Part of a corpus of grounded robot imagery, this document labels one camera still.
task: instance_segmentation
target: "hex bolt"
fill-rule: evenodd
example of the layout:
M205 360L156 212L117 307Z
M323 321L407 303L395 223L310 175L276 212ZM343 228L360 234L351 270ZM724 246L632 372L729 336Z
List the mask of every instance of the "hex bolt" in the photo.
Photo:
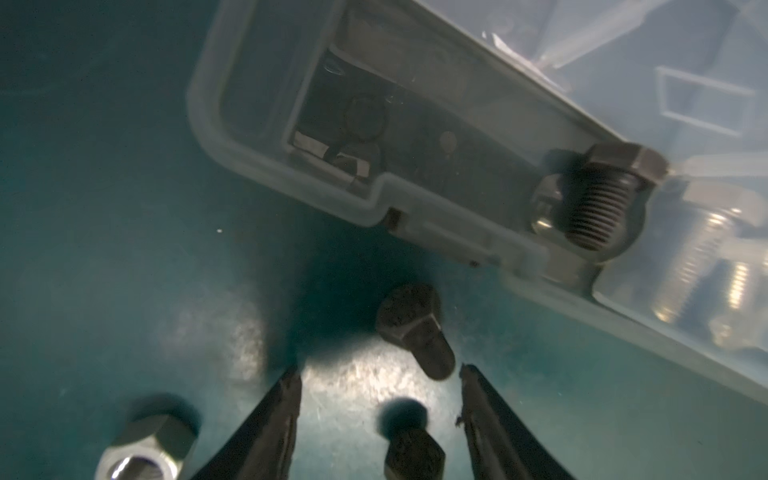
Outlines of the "hex bolt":
M447 379L456 367L453 350L440 326L440 297L426 283L394 289L376 314L376 331L394 345L409 350L433 380Z
M445 452L424 429L407 429L389 443L384 463L387 480L441 480Z
M684 314L693 292L715 267L723 245L743 226L762 226L768 214L768 204L759 194L723 182L693 180L681 199L696 217L650 305L666 323L675 323Z
M584 193L574 205L565 237L586 250L611 245L637 192L661 183L669 163L658 152L638 144L594 145L581 168Z

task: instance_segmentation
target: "hex nut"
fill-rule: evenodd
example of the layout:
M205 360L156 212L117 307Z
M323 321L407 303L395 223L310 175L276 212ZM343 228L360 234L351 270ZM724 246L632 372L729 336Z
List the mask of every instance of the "hex nut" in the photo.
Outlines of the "hex nut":
M376 314L376 331L387 342L409 350L433 380L447 379L456 358L440 326L440 297L431 285L393 290Z
M387 480L440 480L445 452L423 429L404 430L392 439L386 453Z
M721 212L752 227L763 226L768 215L768 203L762 195L724 182L692 180L683 191L683 201Z
M177 480L196 439L170 415L131 422L104 450L94 480Z
M587 152L585 170L615 168L633 174L648 185L658 185L669 173L669 162L655 150L639 144L606 142Z

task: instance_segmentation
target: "plastic container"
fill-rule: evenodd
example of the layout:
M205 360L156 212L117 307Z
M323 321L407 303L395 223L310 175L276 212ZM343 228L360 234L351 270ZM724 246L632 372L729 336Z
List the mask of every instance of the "plastic container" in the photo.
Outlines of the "plastic container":
M349 222L383 222L462 262L499 266L516 293L768 403L768 363L747 368L683 330L604 296L607 307L596 303L593 282L617 260L547 234L532 203L550 198L545 178L599 141L645 143L679 171L714 176L723 158L711 155L768 139L757 127L768 45L722 26L722 8L737 8L717 0L688 2L707 13L675 30L664 9L682 1L223 0L187 92L190 123L231 170ZM635 45L651 20L664 34ZM759 189L755 158L743 155L750 177L736 182Z

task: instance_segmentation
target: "silver hex nut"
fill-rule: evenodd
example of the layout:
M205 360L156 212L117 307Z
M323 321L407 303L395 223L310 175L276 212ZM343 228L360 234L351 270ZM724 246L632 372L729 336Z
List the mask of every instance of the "silver hex nut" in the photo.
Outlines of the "silver hex nut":
M126 425L101 455L94 480L177 480L197 437L171 415L153 415Z

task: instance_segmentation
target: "bolt head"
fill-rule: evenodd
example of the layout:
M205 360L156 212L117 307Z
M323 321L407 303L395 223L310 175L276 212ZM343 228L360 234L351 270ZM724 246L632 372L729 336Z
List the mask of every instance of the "bolt head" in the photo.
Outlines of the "bolt head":
M376 331L387 342L405 349L426 344L441 331L437 290L426 283L394 289L379 307Z
M631 173L648 185L658 185L669 173L669 162L648 147L627 142L596 144L587 152L585 170L617 169Z
M408 429L395 435L384 464L387 480L439 480L445 467L445 452L423 429Z
M692 180L683 191L683 201L720 212L753 227L768 217L768 203L762 195L738 185L712 180Z
M162 480L175 480L195 439L189 427L170 415L153 415L131 422L104 450L94 479L108 480L126 458L138 457L156 465Z

